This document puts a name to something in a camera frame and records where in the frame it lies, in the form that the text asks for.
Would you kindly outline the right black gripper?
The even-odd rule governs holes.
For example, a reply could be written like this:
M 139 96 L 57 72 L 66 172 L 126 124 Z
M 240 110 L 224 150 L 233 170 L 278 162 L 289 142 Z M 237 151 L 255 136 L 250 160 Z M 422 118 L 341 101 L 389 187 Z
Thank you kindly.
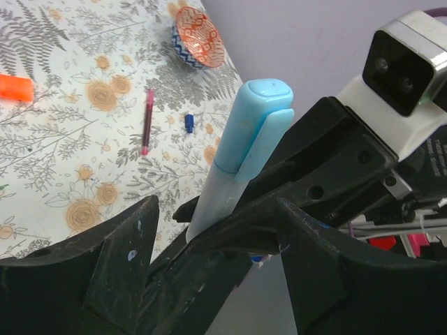
M 379 248 L 400 239 L 418 257 L 446 243 L 445 127 L 400 159 L 350 108 L 322 98 L 290 133 L 287 200 Z

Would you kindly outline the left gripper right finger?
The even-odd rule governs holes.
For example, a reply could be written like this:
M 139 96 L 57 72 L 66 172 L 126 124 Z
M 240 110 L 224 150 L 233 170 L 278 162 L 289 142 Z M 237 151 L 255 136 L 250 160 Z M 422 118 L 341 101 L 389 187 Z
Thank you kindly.
M 280 198 L 281 261 L 299 334 L 445 334 L 446 263 L 358 241 Z

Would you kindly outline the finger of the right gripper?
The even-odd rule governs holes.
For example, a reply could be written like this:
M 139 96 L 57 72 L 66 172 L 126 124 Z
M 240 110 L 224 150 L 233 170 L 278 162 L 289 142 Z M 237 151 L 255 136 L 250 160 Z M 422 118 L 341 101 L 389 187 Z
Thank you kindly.
M 246 253 L 192 254 L 168 247 L 149 267 L 140 334 L 205 334 L 254 263 Z
M 188 251 L 277 254 L 277 199 L 287 199 L 297 206 L 312 203 L 314 181 L 310 177 L 303 175 L 293 161 L 265 168 L 249 182 L 234 212 L 194 237 L 188 243 Z

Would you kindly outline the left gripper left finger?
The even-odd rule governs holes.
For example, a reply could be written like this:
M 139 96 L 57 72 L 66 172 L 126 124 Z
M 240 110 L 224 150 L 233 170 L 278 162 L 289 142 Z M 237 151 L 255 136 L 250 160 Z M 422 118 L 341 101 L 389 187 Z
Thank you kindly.
M 1 261 L 2 334 L 134 334 L 159 220 L 149 196 L 25 258 Z

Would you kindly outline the light blue highlighter cap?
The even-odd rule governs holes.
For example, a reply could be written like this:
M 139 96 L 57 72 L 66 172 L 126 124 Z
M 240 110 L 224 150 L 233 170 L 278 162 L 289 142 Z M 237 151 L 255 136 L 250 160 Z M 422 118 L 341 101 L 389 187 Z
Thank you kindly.
M 267 163 L 291 125 L 293 91 L 278 79 L 245 82 L 238 90 L 214 164 L 246 183 Z

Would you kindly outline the blue pen cap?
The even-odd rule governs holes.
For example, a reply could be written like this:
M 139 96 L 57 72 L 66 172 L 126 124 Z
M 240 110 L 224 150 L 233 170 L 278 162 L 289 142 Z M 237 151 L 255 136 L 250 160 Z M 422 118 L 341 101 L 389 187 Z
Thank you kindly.
M 184 127 L 187 133 L 192 133 L 194 128 L 194 118 L 192 114 L 186 114 L 184 116 Z

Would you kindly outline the light blue highlighter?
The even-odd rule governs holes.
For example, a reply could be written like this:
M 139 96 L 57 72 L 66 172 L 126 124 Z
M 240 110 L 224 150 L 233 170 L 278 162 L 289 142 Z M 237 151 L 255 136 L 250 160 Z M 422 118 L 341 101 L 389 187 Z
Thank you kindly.
M 247 182 L 235 182 L 234 174 L 220 170 L 213 163 L 186 231 L 186 242 L 189 243 L 200 233 L 229 216 L 246 186 Z

